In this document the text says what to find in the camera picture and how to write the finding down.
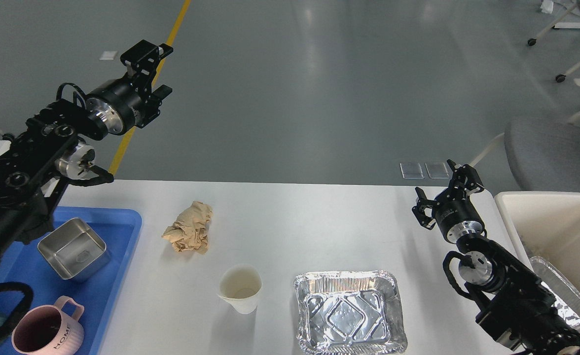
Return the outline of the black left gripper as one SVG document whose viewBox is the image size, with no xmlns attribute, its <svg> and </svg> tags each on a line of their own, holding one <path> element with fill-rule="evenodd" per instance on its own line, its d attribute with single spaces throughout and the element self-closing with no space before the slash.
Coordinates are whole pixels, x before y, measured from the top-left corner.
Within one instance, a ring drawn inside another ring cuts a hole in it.
<svg viewBox="0 0 580 355">
<path fill-rule="evenodd" d="M 166 43 L 139 41 L 120 56 L 126 67 L 124 76 L 103 83 L 86 96 L 89 118 L 102 137 L 121 136 L 133 127 L 145 128 L 159 117 L 162 101 L 173 89 L 161 85 L 151 93 L 152 82 L 161 62 L 173 51 Z"/>
</svg>

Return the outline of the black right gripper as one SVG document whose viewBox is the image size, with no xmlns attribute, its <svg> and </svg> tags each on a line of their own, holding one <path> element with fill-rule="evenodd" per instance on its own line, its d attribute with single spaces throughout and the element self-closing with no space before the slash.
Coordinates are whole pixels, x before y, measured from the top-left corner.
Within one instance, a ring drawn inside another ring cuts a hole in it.
<svg viewBox="0 0 580 355">
<path fill-rule="evenodd" d="M 444 240 L 456 244 L 462 236 L 484 232 L 485 224 L 468 198 L 484 191 L 485 186 L 477 170 L 469 164 L 460 165 L 451 159 L 446 163 L 452 171 L 447 196 L 457 200 L 438 203 L 428 199 L 422 188 L 415 188 L 417 199 L 412 213 L 421 227 L 431 231 L 437 224 Z"/>
</svg>

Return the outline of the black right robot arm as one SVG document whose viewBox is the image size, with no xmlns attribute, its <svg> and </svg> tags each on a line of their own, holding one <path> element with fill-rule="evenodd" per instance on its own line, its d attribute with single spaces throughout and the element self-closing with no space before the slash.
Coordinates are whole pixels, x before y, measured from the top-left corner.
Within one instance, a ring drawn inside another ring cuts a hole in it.
<svg viewBox="0 0 580 355">
<path fill-rule="evenodd" d="M 446 189 L 429 199 L 416 188 L 412 213 L 426 229 L 439 228 L 456 250 L 442 268 L 458 295 L 477 305 L 475 321 L 498 344 L 525 355 L 580 355 L 580 332 L 560 317 L 554 294 L 511 252 L 488 238 L 471 195 L 485 188 L 477 170 L 447 160 Z"/>
</svg>

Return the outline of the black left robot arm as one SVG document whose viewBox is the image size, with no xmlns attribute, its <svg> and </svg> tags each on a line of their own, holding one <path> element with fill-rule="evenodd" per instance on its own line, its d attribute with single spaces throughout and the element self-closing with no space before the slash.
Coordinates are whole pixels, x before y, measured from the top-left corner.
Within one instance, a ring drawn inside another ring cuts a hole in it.
<svg viewBox="0 0 580 355">
<path fill-rule="evenodd" d="M 62 83 L 55 101 L 29 118 L 23 133 L 3 134 L 10 146 L 0 155 L 0 263 L 15 241 L 28 245 L 53 230 L 53 213 L 68 186 L 114 181 L 112 173 L 94 164 L 94 148 L 86 140 L 122 136 L 159 117 L 162 102 L 173 90 L 152 84 L 172 53 L 166 43 L 141 40 L 121 54 L 126 69 L 121 78 L 89 93 L 75 83 Z M 22 298 L 0 325 L 0 342 L 35 298 L 33 288 L 22 282 L 2 282 L 2 292 L 19 292 Z"/>
</svg>

